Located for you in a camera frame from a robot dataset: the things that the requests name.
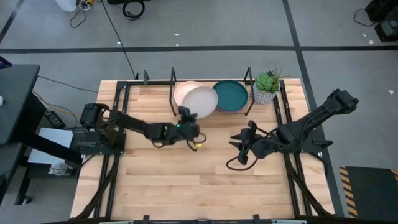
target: wooden table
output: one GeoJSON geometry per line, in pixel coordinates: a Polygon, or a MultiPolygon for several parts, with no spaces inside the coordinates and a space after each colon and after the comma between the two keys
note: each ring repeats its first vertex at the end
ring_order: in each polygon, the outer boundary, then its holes
{"type": "MultiPolygon", "coordinates": [[[[98,103],[112,106],[116,82],[101,82],[98,103]]],[[[203,83],[213,86],[216,82],[203,83]]],[[[305,95],[299,79],[286,79],[285,84],[295,121],[308,113],[305,95]]],[[[283,108],[282,97],[279,99],[283,108]]],[[[251,170],[244,172],[232,171],[225,166],[228,159],[238,154],[238,150],[228,144],[229,137],[240,133],[249,120],[254,120],[265,130],[277,127],[272,103],[254,104],[248,116],[244,112],[214,112],[199,120],[200,129],[208,139],[197,152],[191,151],[185,142],[156,149],[141,134],[127,131],[112,220],[142,220],[144,215],[150,215],[151,220],[251,219],[254,214],[260,214],[260,218],[293,218],[281,153],[259,160],[251,170]]],[[[127,113],[150,123],[176,123],[179,119],[170,109],[169,86],[133,86],[127,113]]],[[[301,158],[308,188],[326,210],[334,213],[322,163],[308,154],[302,154],[301,158]]],[[[253,160],[250,152],[248,164],[253,160]]],[[[96,192],[102,161],[103,156],[95,156],[82,168],[71,217],[78,215],[96,192]]],[[[232,165],[241,167],[237,161],[232,165]]],[[[300,211],[304,214],[301,192],[297,192],[300,211]]],[[[107,196],[106,192],[101,215],[104,215],[107,196]]]]}

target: plate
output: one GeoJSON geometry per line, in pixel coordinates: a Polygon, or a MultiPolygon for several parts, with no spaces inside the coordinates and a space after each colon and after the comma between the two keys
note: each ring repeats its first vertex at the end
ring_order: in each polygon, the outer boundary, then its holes
{"type": "Polygon", "coordinates": [[[189,108],[191,114],[197,113],[197,119],[209,116],[217,107],[218,97],[214,89],[200,86],[185,96],[181,106],[189,108]]]}
{"type": "Polygon", "coordinates": [[[248,102],[248,91],[237,81],[223,80],[216,83],[213,89],[217,92],[217,108],[221,111],[239,111],[248,102]]]}
{"type": "Polygon", "coordinates": [[[183,99],[189,93],[189,91],[199,86],[203,86],[203,84],[195,81],[186,81],[178,84],[177,87],[175,87],[173,94],[175,103],[181,106],[183,99]]]}

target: table leg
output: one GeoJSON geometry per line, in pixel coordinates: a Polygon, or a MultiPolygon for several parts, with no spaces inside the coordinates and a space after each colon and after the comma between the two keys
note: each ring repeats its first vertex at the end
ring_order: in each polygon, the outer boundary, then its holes
{"type": "Polygon", "coordinates": [[[29,167],[26,169],[24,178],[22,180],[21,186],[19,187],[17,198],[15,200],[15,205],[25,205],[30,203],[31,198],[26,196],[27,188],[29,187],[29,167]]]}

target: green plate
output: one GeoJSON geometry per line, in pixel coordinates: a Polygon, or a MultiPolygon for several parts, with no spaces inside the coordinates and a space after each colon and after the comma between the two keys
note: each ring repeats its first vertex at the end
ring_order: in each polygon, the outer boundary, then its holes
{"type": "Polygon", "coordinates": [[[248,91],[237,81],[223,80],[216,83],[213,89],[218,95],[217,108],[222,111],[238,111],[248,102],[248,91]]]}

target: plant pot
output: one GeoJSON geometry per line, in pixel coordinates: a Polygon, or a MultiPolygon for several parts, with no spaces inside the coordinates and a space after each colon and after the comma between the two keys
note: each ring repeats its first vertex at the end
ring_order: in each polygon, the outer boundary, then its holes
{"type": "Polygon", "coordinates": [[[269,93],[267,91],[259,90],[257,88],[256,83],[253,84],[253,90],[254,90],[254,101],[259,104],[268,104],[272,102],[272,100],[276,95],[278,95],[278,91],[276,91],[275,93],[269,93]]]}

